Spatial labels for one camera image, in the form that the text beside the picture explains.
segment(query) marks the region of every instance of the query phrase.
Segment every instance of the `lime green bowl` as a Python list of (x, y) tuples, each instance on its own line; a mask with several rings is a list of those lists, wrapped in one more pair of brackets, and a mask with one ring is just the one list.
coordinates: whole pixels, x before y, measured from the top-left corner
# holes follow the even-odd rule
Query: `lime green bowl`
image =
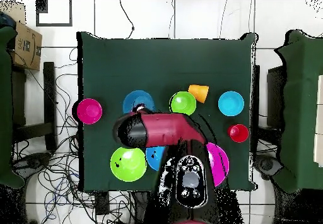
[(134, 182), (140, 179), (147, 169), (146, 156), (139, 148), (120, 147), (111, 156), (110, 167), (119, 180)]
[(169, 109), (174, 113), (191, 115), (196, 109), (196, 99), (187, 91), (179, 91), (175, 93), (170, 98), (169, 103)]

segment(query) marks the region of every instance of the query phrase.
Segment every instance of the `pink bowl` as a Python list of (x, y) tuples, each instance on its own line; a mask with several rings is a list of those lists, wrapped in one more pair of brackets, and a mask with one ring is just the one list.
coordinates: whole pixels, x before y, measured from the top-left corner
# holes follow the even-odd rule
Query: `pink bowl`
[(84, 124), (96, 123), (102, 115), (101, 105), (94, 99), (86, 98), (78, 104), (76, 113)]
[(215, 145), (214, 143), (208, 143), (206, 147), (209, 151), (209, 160), (212, 168), (214, 186), (216, 187), (220, 185), (224, 181), (226, 175), (228, 175), (229, 159), (222, 148)]

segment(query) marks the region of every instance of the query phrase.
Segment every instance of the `blue bowl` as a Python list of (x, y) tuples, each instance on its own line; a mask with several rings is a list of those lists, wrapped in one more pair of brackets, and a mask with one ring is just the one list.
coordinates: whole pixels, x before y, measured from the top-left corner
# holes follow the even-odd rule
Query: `blue bowl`
[(222, 114), (236, 116), (244, 109), (244, 98), (235, 91), (227, 91), (219, 98), (218, 106)]
[(164, 149), (165, 149), (164, 146), (148, 147), (146, 149), (146, 159), (149, 166), (153, 170), (158, 171), (160, 166), (160, 161), (162, 160)]
[(155, 104), (150, 94), (143, 90), (135, 90), (125, 97), (124, 103), (122, 104), (123, 113), (126, 114), (131, 112), (133, 108), (141, 103), (151, 111), (155, 111)]

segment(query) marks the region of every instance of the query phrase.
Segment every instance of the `green cloth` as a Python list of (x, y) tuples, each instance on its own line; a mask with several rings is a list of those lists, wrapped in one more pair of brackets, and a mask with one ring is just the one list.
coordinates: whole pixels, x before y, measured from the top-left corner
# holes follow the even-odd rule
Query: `green cloth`
[[(84, 98), (98, 100), (103, 109), (97, 123), (84, 126), (84, 191), (152, 190), (157, 172), (149, 166), (135, 182), (123, 182), (112, 174), (110, 157), (120, 147), (112, 137), (112, 127), (122, 116), (123, 100), (131, 91), (147, 91), (156, 109), (169, 112), (170, 97), (187, 91), (190, 84), (209, 86), (205, 103), (197, 103), (192, 118), (212, 141), (201, 114), (226, 151), (229, 187), (254, 190), (249, 181), (250, 141), (234, 143), (227, 129), (232, 124), (249, 126), (250, 59), (255, 38), (248, 34), (241, 40), (107, 40), (82, 32)], [(219, 97), (228, 90), (239, 92), (245, 101), (236, 117), (226, 117), (218, 109)]]
[(11, 58), (6, 52), (7, 43), (17, 35), (11, 27), (0, 28), (0, 184), (20, 188), (25, 182), (13, 173), (13, 99), (11, 91)]
[(274, 176), (286, 192), (323, 189), (323, 168), (314, 162), (314, 135), (319, 75), (323, 74), (323, 40), (309, 38), (298, 30), (288, 33), (276, 50), (287, 70), (283, 111), (285, 131), (280, 160), (285, 166)]

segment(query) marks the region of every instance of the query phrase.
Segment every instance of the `black frame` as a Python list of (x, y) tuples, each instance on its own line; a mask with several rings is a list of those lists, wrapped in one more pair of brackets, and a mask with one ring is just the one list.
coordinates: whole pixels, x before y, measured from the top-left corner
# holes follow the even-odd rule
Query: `black frame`
[(56, 89), (55, 67), (53, 62), (45, 62), (44, 76), (44, 123), (16, 127), (13, 135), (16, 143), (35, 137), (45, 136), (46, 150), (55, 151), (56, 136)]

